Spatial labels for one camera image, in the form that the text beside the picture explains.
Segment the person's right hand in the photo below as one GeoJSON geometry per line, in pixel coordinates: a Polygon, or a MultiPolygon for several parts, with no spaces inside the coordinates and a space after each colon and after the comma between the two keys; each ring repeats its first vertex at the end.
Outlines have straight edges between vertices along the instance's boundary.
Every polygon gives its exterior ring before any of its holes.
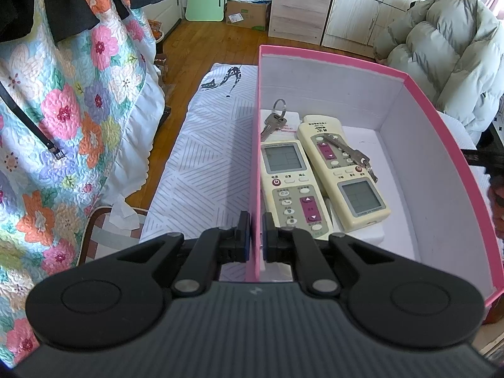
{"type": "Polygon", "coordinates": [[[488,190],[490,199],[490,208],[492,212],[492,221],[495,228],[495,234],[498,238],[503,239],[504,236],[504,208],[500,201],[503,201],[503,176],[495,177],[495,180],[490,184],[488,190]]]}

